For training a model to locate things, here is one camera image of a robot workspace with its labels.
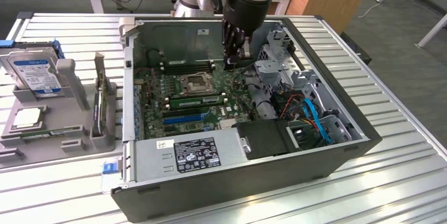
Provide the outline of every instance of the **green circuit board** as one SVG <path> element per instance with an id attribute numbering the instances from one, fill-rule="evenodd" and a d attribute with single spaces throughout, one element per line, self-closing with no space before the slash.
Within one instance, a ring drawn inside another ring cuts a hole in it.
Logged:
<path id="1" fill-rule="evenodd" d="M 136 69 L 133 84 L 140 90 L 144 138 L 152 139 L 216 130 L 220 120 L 224 119 L 235 119 L 236 122 L 257 119 L 259 115 L 248 91 L 241 88 L 241 85 L 235 85 L 235 87 L 232 85 L 240 71 L 241 69 L 235 69 L 232 72 L 224 71 L 221 63 L 216 62 L 212 73 L 196 73 L 209 77 L 212 92 L 196 95 L 185 94 L 181 80 L 185 75 L 165 75 L 160 69 Z M 167 114 L 181 114 L 187 110 L 195 110 L 195 115 L 203 115 L 203 120 L 176 124 L 163 123 L 164 119 L 176 118 Z"/>

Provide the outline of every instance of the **motherboard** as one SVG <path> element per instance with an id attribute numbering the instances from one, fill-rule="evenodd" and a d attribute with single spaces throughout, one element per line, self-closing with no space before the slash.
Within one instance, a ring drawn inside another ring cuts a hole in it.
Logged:
<path id="1" fill-rule="evenodd" d="M 136 136 L 152 139 L 232 127 L 259 118 L 243 68 L 212 60 L 133 71 Z"/>

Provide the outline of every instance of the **blue hard drive label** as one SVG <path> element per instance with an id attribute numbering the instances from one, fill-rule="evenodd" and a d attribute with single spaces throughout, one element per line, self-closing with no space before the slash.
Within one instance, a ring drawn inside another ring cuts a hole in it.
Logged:
<path id="1" fill-rule="evenodd" d="M 49 95 L 61 91 L 61 85 L 48 60 L 15 61 L 13 64 L 21 80 L 32 91 Z"/>

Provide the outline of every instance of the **power supply label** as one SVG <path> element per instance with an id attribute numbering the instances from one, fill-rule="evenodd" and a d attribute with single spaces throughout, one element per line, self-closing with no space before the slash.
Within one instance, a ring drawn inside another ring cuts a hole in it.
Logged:
<path id="1" fill-rule="evenodd" d="M 215 138 L 196 139 L 173 144 L 176 170 L 180 173 L 220 166 Z"/>
<path id="2" fill-rule="evenodd" d="M 32 91 L 45 94 L 61 90 L 61 85 L 47 60 L 15 61 L 13 64 Z"/>

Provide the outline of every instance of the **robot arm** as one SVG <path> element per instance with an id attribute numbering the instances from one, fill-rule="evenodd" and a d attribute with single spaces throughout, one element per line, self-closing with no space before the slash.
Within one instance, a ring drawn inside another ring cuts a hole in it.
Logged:
<path id="1" fill-rule="evenodd" d="M 180 3 L 192 16 L 204 16 L 207 12 L 223 13 L 225 70 L 233 69 L 240 59 L 251 58 L 252 33 L 264 22 L 271 0 L 180 0 Z"/>
<path id="2" fill-rule="evenodd" d="M 269 4 L 271 0 L 227 0 L 221 21 L 225 70 L 251 57 L 251 36 L 264 22 Z"/>

